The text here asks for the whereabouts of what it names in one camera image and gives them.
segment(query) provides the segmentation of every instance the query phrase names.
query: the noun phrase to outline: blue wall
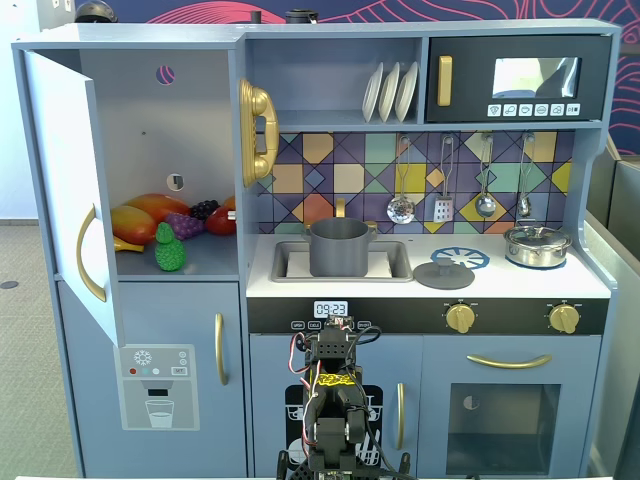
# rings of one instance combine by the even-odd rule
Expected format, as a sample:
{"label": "blue wall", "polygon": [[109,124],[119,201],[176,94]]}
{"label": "blue wall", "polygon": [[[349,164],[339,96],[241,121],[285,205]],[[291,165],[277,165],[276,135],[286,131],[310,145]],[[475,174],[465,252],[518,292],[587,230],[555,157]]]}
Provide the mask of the blue wall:
{"label": "blue wall", "polygon": [[[109,0],[121,22],[240,23],[262,9],[264,23],[287,10],[311,8],[321,21],[377,23],[505,18],[599,18],[622,25],[625,43],[640,43],[640,0]],[[640,57],[621,58],[611,116],[621,154],[640,153]]]}

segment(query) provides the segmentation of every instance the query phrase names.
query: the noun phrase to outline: microwave window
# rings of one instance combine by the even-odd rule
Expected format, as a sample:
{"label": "microwave window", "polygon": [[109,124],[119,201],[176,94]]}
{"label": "microwave window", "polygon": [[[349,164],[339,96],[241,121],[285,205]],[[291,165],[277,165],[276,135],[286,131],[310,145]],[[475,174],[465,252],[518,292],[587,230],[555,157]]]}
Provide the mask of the microwave window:
{"label": "microwave window", "polygon": [[575,98],[580,59],[498,58],[493,98]]}

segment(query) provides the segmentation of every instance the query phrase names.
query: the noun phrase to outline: water dispenser panel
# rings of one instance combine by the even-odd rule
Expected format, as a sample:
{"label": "water dispenser panel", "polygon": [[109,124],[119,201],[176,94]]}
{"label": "water dispenser panel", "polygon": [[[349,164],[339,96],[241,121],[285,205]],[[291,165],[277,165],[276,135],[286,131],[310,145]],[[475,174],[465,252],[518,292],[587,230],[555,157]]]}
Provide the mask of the water dispenser panel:
{"label": "water dispenser panel", "polygon": [[193,345],[114,347],[124,430],[199,430]]}

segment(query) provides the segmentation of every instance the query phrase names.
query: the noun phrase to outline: toy fruit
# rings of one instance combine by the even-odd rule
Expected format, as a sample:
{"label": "toy fruit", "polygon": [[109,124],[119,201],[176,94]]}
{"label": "toy fruit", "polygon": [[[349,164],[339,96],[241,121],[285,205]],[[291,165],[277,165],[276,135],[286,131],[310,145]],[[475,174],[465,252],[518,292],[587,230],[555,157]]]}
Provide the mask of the toy fruit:
{"label": "toy fruit", "polygon": [[144,245],[133,245],[132,243],[125,242],[121,238],[113,237],[113,246],[116,252],[122,250],[131,250],[132,252],[144,252]]}
{"label": "toy fruit", "polygon": [[219,206],[215,200],[205,200],[191,207],[191,216],[204,222]]}
{"label": "toy fruit", "polygon": [[222,204],[225,207],[229,207],[231,210],[235,210],[236,209],[236,196],[235,195],[231,195],[229,198],[227,198],[224,203]]}
{"label": "toy fruit", "polygon": [[153,217],[156,224],[164,222],[164,219],[167,218],[167,215],[170,213],[189,215],[189,205],[182,200],[160,193],[140,195],[139,197],[129,200],[126,205],[144,210]]}
{"label": "toy fruit", "polygon": [[168,223],[160,223],[156,232],[156,262],[165,272],[180,270],[187,261],[182,242],[175,238]]}
{"label": "toy fruit", "polygon": [[188,215],[170,213],[167,215],[166,222],[171,226],[178,240],[186,240],[204,232],[204,222]]}
{"label": "toy fruit", "polygon": [[207,230],[214,235],[233,235],[236,233],[236,221],[229,220],[229,207],[219,207],[209,215],[205,222]]}
{"label": "toy fruit", "polygon": [[111,209],[113,234],[134,245],[146,245],[153,241],[157,223],[139,208],[121,205]]}

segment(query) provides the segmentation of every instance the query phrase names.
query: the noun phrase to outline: stainless steel pot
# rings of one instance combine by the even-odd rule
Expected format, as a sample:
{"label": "stainless steel pot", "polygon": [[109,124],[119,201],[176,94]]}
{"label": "stainless steel pot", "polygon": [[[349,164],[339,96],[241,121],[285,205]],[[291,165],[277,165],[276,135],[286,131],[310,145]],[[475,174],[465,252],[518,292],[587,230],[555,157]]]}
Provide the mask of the stainless steel pot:
{"label": "stainless steel pot", "polygon": [[374,226],[355,218],[325,218],[308,227],[309,262],[314,277],[364,277]]}
{"label": "stainless steel pot", "polygon": [[532,268],[557,267],[565,261],[571,237],[547,227],[514,227],[504,233],[507,259]]}

